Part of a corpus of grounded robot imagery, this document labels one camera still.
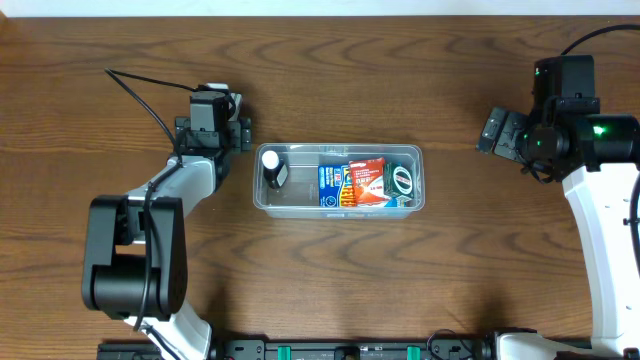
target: white background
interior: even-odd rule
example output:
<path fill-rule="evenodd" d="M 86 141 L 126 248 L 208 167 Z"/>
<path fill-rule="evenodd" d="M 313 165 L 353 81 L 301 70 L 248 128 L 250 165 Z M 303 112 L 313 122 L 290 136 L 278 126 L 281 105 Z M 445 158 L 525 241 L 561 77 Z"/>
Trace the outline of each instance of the white background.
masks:
<path fill-rule="evenodd" d="M 7 17 L 638 15 L 640 0 L 0 0 Z"/>

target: black bottle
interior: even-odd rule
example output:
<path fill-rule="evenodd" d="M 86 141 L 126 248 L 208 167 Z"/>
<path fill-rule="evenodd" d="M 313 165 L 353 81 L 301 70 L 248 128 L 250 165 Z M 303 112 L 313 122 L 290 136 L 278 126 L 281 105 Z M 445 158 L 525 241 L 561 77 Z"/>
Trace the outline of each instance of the black bottle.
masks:
<path fill-rule="evenodd" d="M 289 170 L 278 154 L 269 150 L 262 154 L 262 173 L 270 188 L 279 189 L 287 180 Z"/>

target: green led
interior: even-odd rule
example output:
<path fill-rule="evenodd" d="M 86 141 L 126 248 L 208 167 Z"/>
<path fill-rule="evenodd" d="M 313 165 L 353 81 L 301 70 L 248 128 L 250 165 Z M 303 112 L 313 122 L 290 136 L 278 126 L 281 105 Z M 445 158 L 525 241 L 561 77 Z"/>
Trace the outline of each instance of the green led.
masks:
<path fill-rule="evenodd" d="M 602 135 L 604 133 L 607 132 L 606 128 L 603 128 L 602 126 L 594 126 L 593 127 L 593 133 L 596 135 Z"/>

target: clear plastic container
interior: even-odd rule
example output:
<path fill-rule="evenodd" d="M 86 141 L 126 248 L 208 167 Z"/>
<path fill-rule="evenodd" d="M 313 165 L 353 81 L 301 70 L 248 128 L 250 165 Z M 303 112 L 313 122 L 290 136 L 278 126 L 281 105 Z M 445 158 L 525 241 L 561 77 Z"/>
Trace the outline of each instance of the clear plastic container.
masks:
<path fill-rule="evenodd" d="M 275 151 L 288 166 L 284 185 L 267 185 L 260 161 L 265 151 Z M 413 200 L 405 207 L 321 207 L 319 165 L 347 165 L 349 161 L 384 157 L 411 172 Z M 386 144 L 262 144 L 256 151 L 253 203 L 275 218 L 402 219 L 422 209 L 425 202 L 422 151 L 414 145 Z"/>

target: wooden table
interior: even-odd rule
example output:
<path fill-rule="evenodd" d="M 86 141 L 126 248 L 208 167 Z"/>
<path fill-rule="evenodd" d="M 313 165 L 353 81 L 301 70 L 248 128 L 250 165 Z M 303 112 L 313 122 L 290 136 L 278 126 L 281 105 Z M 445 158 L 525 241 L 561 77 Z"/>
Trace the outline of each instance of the wooden table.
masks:
<path fill-rule="evenodd" d="M 87 209 L 163 167 L 170 150 L 103 72 L 244 94 L 254 144 L 410 143 L 425 208 L 404 221 L 269 218 L 253 154 L 187 219 L 196 311 L 226 332 L 425 338 L 497 326 L 588 337 L 580 240 L 559 184 L 474 151 L 493 106 L 528 112 L 533 62 L 639 18 L 9 19 L 0 28 L 0 357 L 88 359 L 131 328 L 80 297 Z M 640 34 L 595 55 L 603 112 L 640 114 Z M 188 93 L 129 80 L 172 126 Z"/>

